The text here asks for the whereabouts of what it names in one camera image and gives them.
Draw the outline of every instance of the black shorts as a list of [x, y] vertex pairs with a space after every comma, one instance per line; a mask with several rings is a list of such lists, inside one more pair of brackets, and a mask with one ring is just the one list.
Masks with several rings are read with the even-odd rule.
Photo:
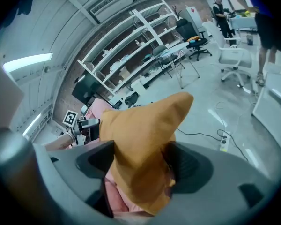
[[277, 21], [267, 15], [257, 13], [255, 22], [262, 47], [271, 49], [275, 46], [281, 51], [281, 28]]

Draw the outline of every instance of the black office chair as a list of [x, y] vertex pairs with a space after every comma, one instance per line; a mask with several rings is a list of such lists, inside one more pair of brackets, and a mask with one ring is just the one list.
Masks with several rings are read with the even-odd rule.
[[[192, 26], [192, 23], [184, 18], [177, 21], [176, 25], [177, 25], [176, 31], [183, 37], [184, 42], [187, 42], [188, 39], [194, 36], [198, 36], [198, 34], [196, 33], [195, 29]], [[197, 55], [197, 61], [199, 61], [200, 53], [207, 53], [210, 54], [210, 56], [212, 56], [212, 54], [207, 49], [202, 49], [200, 47], [202, 45], [205, 45], [207, 42], [208, 40], [206, 38], [201, 38], [200, 41], [189, 43], [187, 48], [193, 48], [195, 52], [188, 57], [191, 58], [192, 56]]]
[[[169, 63], [174, 63], [174, 60], [178, 58], [177, 55], [174, 55], [174, 54], [171, 54], [170, 56], [166, 57], [166, 58], [160, 58], [159, 56], [165, 51], [167, 50], [167, 47], [165, 45], [159, 45], [158, 47], [154, 48], [153, 51], [152, 51], [152, 55], [153, 57], [156, 58], [163, 74], [164, 74], [164, 70], [166, 70], [166, 72], [168, 73], [168, 75], [170, 75], [170, 71], [172, 71], [173, 69], [175, 69], [177, 66], [179, 65], [175, 65], [174, 64], [174, 68], [171, 69], [170, 71], [167, 70], [164, 65], [167, 65]], [[178, 61], [179, 64], [183, 67], [183, 69], [185, 69], [185, 67], [182, 65], [182, 63], [180, 61]]]

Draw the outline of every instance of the white office chair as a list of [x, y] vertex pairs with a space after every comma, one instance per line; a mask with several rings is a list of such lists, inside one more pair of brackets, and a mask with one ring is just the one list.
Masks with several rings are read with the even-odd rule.
[[251, 77], [251, 55], [249, 51], [243, 48], [224, 48], [226, 41], [240, 40], [240, 37], [224, 38], [220, 30], [212, 22], [204, 22], [202, 23], [202, 26], [211, 33], [219, 47], [219, 52], [216, 59], [217, 62], [214, 64], [217, 66], [222, 66], [222, 72], [224, 72], [224, 68], [232, 70], [222, 77], [222, 82], [225, 81], [228, 76], [235, 74], [239, 79], [239, 87], [242, 88], [244, 86], [244, 82], [240, 74], [246, 74], [248, 79]]

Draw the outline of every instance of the man in black clothing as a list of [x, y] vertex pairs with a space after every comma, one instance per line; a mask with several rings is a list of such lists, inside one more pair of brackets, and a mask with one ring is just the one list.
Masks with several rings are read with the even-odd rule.
[[232, 31], [227, 23], [226, 16], [224, 15], [222, 0], [215, 0], [213, 11], [222, 30], [224, 38], [232, 38]]

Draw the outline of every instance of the black cable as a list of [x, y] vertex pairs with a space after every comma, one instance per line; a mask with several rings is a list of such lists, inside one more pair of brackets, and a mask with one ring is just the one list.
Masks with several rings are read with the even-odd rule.
[[[207, 136], [207, 137], [212, 137], [211, 135], [207, 135], [207, 134], [204, 134], [204, 133], [185, 133], [183, 131], [181, 131], [179, 128], [177, 128], [177, 130], [179, 130], [181, 133], [185, 134], [185, 135], [198, 135], [198, 134], [201, 134], [201, 135], [204, 135], [204, 136]], [[221, 139], [217, 139], [215, 137], [212, 137], [213, 139], [217, 140], [217, 141], [221, 141]]]
[[241, 151], [241, 149], [236, 145], [236, 142], [234, 141], [233, 136], [232, 136], [231, 134], [227, 133], [226, 131], [222, 130], [222, 129], [218, 129], [218, 130], [216, 131], [216, 133], [217, 133], [220, 137], [223, 137], [223, 138], [224, 138], [224, 137], [227, 137], [227, 136], [220, 135], [220, 134], [219, 134], [219, 131], [222, 131], [223, 134], [224, 134], [224, 133], [228, 134], [228, 135], [232, 138], [232, 140], [233, 140], [235, 146], [238, 148], [238, 150], [239, 150], [240, 153], [243, 155], [243, 157], [247, 160], [247, 162], [249, 162], [249, 160], [247, 159], [247, 157], [244, 155], [243, 151]]

